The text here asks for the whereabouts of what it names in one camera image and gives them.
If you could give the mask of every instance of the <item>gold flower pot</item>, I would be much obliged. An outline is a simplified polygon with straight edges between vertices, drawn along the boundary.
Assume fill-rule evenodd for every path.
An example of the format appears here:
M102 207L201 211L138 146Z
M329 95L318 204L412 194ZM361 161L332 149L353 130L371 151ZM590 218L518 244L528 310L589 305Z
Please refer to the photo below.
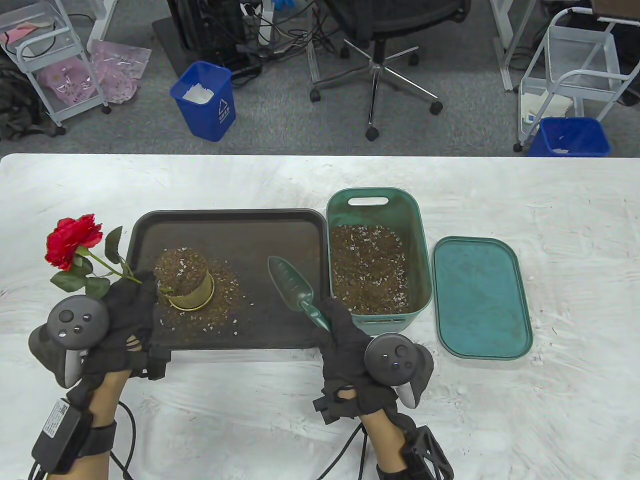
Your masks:
M207 270L202 283L191 293L186 295L167 295L165 298L171 303L173 308L181 310L183 312L195 312L207 306L207 304L213 298L213 292L216 286L213 281L211 272Z

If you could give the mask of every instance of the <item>blue trash bin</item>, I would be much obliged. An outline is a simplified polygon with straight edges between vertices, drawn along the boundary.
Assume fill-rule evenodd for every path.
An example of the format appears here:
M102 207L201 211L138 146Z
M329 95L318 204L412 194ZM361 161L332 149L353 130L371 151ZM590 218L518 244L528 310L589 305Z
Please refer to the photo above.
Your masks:
M213 97L205 104L182 98L198 83L213 92ZM206 61L197 61L172 86L170 93L178 104L189 130L196 137L219 141L236 119L231 71L227 68Z
M608 157L611 145L594 118L544 118L528 157Z

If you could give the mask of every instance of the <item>pink paper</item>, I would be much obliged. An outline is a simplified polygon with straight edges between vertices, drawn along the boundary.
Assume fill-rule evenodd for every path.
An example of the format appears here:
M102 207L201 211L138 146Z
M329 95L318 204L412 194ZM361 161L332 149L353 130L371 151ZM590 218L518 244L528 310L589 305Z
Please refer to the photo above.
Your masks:
M21 38L29 35L32 31L38 29L38 27L34 26L24 26L24 27L16 27L12 30L4 32L4 39L8 44L12 44L17 42Z

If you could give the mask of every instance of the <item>red rose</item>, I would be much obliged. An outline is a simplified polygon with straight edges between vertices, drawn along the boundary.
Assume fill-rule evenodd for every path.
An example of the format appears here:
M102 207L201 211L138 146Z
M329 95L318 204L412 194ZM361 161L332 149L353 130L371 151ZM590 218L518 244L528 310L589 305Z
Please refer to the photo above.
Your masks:
M61 270L71 270L74 254L79 246L94 247L102 240L102 224L95 224L95 215L82 215L79 219L63 218L47 236L45 260Z

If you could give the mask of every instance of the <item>basket handle hole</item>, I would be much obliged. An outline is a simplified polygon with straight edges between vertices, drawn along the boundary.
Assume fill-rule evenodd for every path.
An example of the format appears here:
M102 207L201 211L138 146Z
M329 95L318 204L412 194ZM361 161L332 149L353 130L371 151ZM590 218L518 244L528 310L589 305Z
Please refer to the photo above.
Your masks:
M352 207L374 207L387 205L389 199L384 196L372 196L369 198L350 198L348 204Z

